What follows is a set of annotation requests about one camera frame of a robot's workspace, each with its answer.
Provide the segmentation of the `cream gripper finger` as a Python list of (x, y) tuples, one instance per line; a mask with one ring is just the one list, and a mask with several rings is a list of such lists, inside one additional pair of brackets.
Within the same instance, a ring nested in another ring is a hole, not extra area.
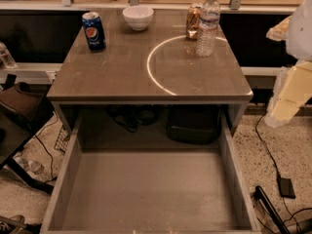
[(282, 67), (276, 77), (273, 97), (269, 100), (264, 122), (277, 128), (284, 126), (299, 108), (312, 98), (312, 62), (299, 61), (292, 67)]
[(288, 16), (274, 27), (271, 27), (267, 31), (266, 37), (273, 41), (286, 41), (288, 39), (288, 29), (291, 18), (291, 16)]

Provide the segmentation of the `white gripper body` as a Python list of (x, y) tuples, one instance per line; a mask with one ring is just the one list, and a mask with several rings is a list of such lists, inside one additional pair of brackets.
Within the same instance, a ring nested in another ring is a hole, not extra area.
[(289, 22), (287, 53), (296, 59), (312, 60), (312, 0), (304, 0)]

